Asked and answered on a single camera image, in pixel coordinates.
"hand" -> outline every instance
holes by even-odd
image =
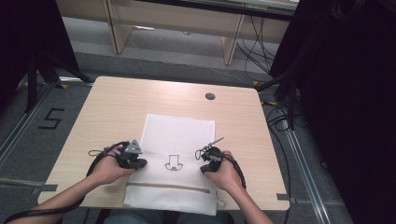
[[[115,147],[115,149],[122,148],[121,145]],[[124,169],[119,167],[117,164],[116,153],[109,151],[109,156],[103,157],[95,166],[90,176],[92,176],[98,185],[110,184],[125,175],[131,175],[135,172],[135,169]]]
[[[233,157],[230,151],[223,151],[224,155]],[[233,168],[233,164],[223,159],[220,168],[216,172],[205,172],[205,176],[215,183],[219,189],[230,192],[235,188],[242,188],[241,179]]]

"person's right hand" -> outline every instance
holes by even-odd
[[[233,157],[230,151],[223,151],[224,155]],[[233,168],[233,164],[223,159],[220,168],[216,172],[205,172],[205,176],[215,183],[219,189],[230,192],[231,189],[242,188],[241,179]]]

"desk leg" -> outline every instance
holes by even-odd
[[[104,0],[105,10],[107,14],[108,29],[110,30],[111,42],[114,53],[122,53],[126,41],[132,32],[133,26],[122,24],[119,13],[117,11],[116,0]]]
[[[230,65],[233,60],[233,53],[235,52],[236,40],[238,39],[239,32],[241,31],[242,24],[244,22],[245,16],[238,15],[236,18],[235,27],[233,29],[233,36],[231,37],[222,37],[221,42],[223,46],[224,52],[224,63],[226,65]]]

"white bag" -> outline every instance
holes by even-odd
[[[200,170],[195,151],[214,141],[215,121],[148,114],[140,139],[148,164],[128,180],[132,207],[214,216],[216,186]]]

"wooden table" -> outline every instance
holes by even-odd
[[[215,94],[207,100],[207,93]],[[40,203],[85,177],[93,157],[119,141],[140,139],[147,114],[216,121],[221,150],[230,150],[240,164],[247,191],[262,210],[287,210],[286,194],[258,93],[253,89],[120,77],[99,77],[78,115],[47,184],[56,192],[42,192]],[[127,177],[89,193],[82,206],[122,208]],[[225,210],[238,206],[219,190]]]

